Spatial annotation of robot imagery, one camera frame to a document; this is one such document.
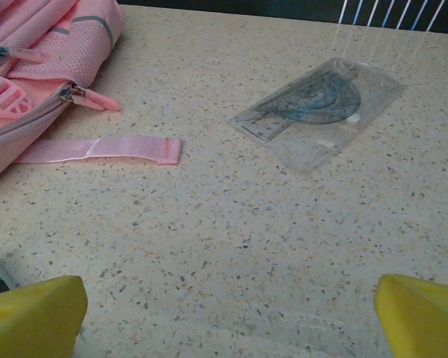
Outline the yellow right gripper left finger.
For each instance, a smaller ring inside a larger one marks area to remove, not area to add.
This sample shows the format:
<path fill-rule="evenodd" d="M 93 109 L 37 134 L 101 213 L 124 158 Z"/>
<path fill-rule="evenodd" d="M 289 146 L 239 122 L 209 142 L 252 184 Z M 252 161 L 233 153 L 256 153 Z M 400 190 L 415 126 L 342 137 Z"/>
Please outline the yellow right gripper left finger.
<path fill-rule="evenodd" d="M 86 312 L 79 276 L 0 293 L 0 357 L 71 357 Z"/>

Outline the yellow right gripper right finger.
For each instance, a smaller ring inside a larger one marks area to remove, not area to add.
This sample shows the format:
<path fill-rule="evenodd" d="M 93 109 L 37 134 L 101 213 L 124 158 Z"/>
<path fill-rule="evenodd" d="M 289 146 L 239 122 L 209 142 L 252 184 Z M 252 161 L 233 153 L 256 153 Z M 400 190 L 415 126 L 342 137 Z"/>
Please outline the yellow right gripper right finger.
<path fill-rule="evenodd" d="M 448 357 L 448 285 L 386 274 L 374 305 L 394 357 Z"/>

